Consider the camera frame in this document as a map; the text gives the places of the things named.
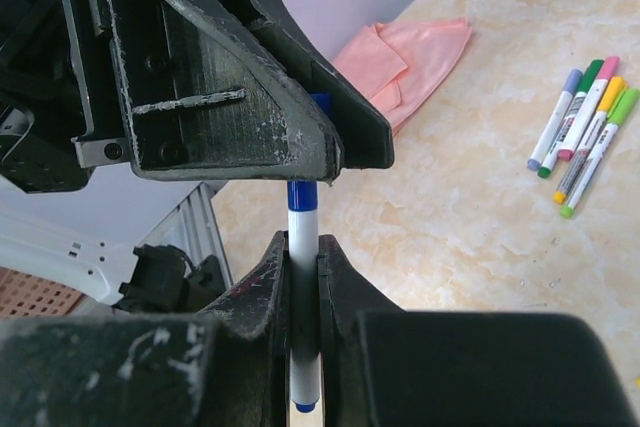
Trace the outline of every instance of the yellow marker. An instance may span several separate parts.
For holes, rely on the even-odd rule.
[[[555,203],[562,204],[567,198],[567,195],[569,195],[571,187],[573,187],[574,182],[580,175],[580,171],[582,170],[582,167],[584,167],[587,157],[589,157],[589,152],[591,152],[591,149],[596,144],[598,135],[600,135],[600,131],[607,121],[607,112],[611,106],[616,103],[618,97],[626,88],[627,83],[622,77],[614,77],[611,79],[611,82],[609,82],[609,86],[602,96],[602,100],[598,104],[598,109],[593,115],[593,119],[591,119],[589,127],[587,127],[587,130],[585,131],[585,134],[576,149],[576,153],[571,159],[569,168],[562,176],[562,180],[558,184],[555,194],[553,194],[553,201]]]

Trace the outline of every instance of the beige marble surface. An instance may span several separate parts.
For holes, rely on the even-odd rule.
[[[551,201],[565,166],[547,181],[525,168],[571,68],[620,55],[640,85],[640,0],[416,0],[401,18],[460,16],[472,40],[396,137],[394,167],[323,185],[321,231],[406,309],[583,318],[640,412],[640,112],[574,220]],[[236,279],[286,229],[285,195],[282,182],[248,181],[216,196]]]

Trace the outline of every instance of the blue marker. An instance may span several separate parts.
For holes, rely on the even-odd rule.
[[[531,152],[531,156],[527,161],[527,168],[529,170],[537,172],[540,168],[540,164],[549,152],[549,147],[551,147],[556,133],[558,132],[558,128],[560,127],[564,116],[567,114],[567,110],[571,105],[571,101],[573,100],[573,96],[575,95],[578,84],[581,80],[582,72],[578,69],[573,69],[564,84],[558,103],[551,113],[551,118],[547,122],[547,126],[542,131],[542,134],[538,139],[538,143],[534,147],[533,152]]]
[[[329,95],[313,100],[329,113]],[[320,398],[320,319],[318,317],[318,186],[287,182],[291,261],[290,397],[299,412],[313,411]]]

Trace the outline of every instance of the orange basket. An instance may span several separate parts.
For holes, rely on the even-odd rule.
[[[66,285],[0,267],[0,319],[65,315],[83,297]]]

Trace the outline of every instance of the pink towel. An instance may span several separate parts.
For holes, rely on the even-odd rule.
[[[374,24],[363,27],[333,65],[395,135],[455,67],[470,36],[466,19]]]

